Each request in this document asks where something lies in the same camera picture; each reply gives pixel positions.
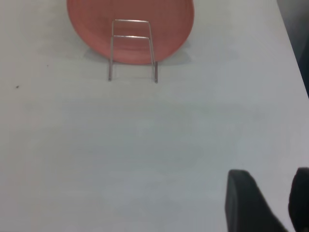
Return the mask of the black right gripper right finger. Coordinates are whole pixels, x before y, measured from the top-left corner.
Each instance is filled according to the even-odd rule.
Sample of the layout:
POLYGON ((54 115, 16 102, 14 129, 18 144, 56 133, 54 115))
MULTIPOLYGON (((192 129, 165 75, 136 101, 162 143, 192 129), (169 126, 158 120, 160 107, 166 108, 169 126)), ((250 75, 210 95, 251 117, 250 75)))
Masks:
POLYGON ((309 231, 309 169, 301 167, 293 178, 288 211, 296 232, 309 231))

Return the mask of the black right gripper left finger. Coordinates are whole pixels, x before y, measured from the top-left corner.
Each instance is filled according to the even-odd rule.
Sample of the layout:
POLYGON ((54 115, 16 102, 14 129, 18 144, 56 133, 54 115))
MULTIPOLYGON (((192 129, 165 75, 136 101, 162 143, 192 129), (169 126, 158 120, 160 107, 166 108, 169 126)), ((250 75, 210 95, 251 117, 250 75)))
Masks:
POLYGON ((246 170, 230 170, 227 177, 225 216, 229 232, 285 232, 255 179, 246 170))

